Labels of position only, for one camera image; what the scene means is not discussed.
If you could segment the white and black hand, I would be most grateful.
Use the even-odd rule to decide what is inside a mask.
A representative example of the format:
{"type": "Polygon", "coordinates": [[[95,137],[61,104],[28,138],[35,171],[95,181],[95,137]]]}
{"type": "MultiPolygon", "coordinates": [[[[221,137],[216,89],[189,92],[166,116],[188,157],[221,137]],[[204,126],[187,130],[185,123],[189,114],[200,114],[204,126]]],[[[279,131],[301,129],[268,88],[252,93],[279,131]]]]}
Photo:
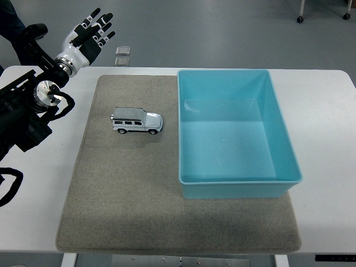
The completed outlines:
{"type": "Polygon", "coordinates": [[[88,67],[96,60],[102,48],[115,35],[111,28],[112,13],[99,15],[100,8],[95,9],[83,22],[74,27],[62,45],[62,52],[56,61],[62,62],[77,72],[88,67]]]}

